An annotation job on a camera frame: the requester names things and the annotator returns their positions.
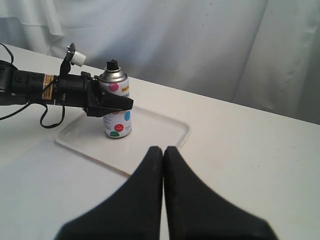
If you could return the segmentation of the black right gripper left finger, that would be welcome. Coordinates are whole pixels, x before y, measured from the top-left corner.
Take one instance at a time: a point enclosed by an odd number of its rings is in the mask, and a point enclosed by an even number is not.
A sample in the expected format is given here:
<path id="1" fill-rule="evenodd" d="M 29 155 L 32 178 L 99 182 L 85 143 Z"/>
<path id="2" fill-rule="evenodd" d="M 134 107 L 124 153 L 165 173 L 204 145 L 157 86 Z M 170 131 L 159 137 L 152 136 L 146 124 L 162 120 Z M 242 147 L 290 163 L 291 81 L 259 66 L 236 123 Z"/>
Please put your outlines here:
<path id="1" fill-rule="evenodd" d="M 152 146 L 108 199 L 64 224 L 58 240 L 158 240 L 163 199 L 163 152 Z"/>

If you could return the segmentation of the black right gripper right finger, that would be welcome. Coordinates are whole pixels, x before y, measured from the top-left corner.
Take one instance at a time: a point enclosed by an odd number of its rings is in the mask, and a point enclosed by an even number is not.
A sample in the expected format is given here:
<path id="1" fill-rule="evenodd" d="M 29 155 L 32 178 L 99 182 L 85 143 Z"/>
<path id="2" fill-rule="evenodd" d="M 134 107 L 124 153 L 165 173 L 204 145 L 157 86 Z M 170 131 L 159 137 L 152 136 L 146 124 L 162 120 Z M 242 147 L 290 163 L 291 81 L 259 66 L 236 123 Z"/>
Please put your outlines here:
<path id="1" fill-rule="evenodd" d="M 276 240 L 271 226 L 227 201 L 188 166 L 176 147 L 163 156 L 164 195 L 171 240 Z"/>

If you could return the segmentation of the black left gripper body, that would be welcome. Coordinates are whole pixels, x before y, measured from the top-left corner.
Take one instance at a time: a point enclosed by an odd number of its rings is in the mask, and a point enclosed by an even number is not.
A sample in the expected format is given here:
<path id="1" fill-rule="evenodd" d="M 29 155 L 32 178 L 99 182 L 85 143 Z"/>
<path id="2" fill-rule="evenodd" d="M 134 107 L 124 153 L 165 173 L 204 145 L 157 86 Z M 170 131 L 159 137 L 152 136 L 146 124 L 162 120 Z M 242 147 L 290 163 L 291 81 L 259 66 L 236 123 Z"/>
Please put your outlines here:
<path id="1" fill-rule="evenodd" d="M 60 77 L 55 85 L 56 105 L 76 107 L 84 110 L 88 117 L 102 117 L 102 90 L 90 73 L 69 74 Z"/>

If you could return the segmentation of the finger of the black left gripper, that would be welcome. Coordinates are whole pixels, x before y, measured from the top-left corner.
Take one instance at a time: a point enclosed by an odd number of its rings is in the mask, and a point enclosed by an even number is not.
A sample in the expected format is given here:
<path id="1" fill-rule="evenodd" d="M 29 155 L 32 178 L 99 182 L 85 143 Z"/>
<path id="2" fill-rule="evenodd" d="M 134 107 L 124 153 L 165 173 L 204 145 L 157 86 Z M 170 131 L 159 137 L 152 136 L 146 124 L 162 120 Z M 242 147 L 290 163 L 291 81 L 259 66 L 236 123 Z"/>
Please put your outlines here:
<path id="1" fill-rule="evenodd" d="M 121 111 L 131 110 L 134 105 L 134 100 L 125 97 L 105 92 L 100 98 L 100 110 L 99 114 L 101 117 Z"/>

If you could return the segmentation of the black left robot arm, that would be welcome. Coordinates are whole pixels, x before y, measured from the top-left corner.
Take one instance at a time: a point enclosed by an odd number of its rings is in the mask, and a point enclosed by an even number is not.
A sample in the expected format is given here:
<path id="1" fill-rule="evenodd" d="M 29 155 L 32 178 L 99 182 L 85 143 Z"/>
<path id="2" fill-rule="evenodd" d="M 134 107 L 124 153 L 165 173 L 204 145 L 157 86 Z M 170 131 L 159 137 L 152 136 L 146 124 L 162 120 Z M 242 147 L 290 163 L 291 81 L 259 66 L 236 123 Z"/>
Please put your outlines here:
<path id="1" fill-rule="evenodd" d="M 50 75 L 17 69 L 0 62 L 0 104 L 57 105 L 81 108 L 89 117 L 103 117 L 133 108 L 134 101 L 114 95 L 100 87 L 97 77 L 88 72 L 80 75 Z"/>

